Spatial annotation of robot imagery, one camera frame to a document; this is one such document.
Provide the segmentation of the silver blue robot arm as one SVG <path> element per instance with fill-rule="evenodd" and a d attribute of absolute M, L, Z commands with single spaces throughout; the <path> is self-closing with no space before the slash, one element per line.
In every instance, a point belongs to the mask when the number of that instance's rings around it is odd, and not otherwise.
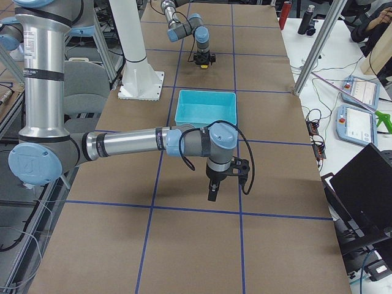
<path fill-rule="evenodd" d="M 206 158 L 208 200 L 214 201 L 228 176 L 238 176 L 242 160 L 233 155 L 238 132 L 217 120 L 114 134 L 72 134 L 64 127 L 65 37 L 74 28 L 94 26 L 92 1 L 16 1 L 23 27 L 26 124 L 8 158 L 12 173 L 25 183 L 44 185 L 87 161 L 118 154 L 165 151 L 169 156 Z"/>
<path fill-rule="evenodd" d="M 209 31 L 203 23 L 202 17 L 194 13 L 189 17 L 183 15 L 184 22 L 178 18 L 178 15 L 182 15 L 182 13 L 177 11 L 177 8 L 187 3 L 190 3 L 190 1 L 165 0 L 160 2 L 161 11 L 168 22 L 167 35 L 171 42 L 192 36 L 197 46 L 197 51 L 194 53 L 193 58 L 189 58 L 188 61 L 194 62 L 202 69 L 207 69 L 209 65 L 216 62 L 216 55 L 210 52 Z"/>

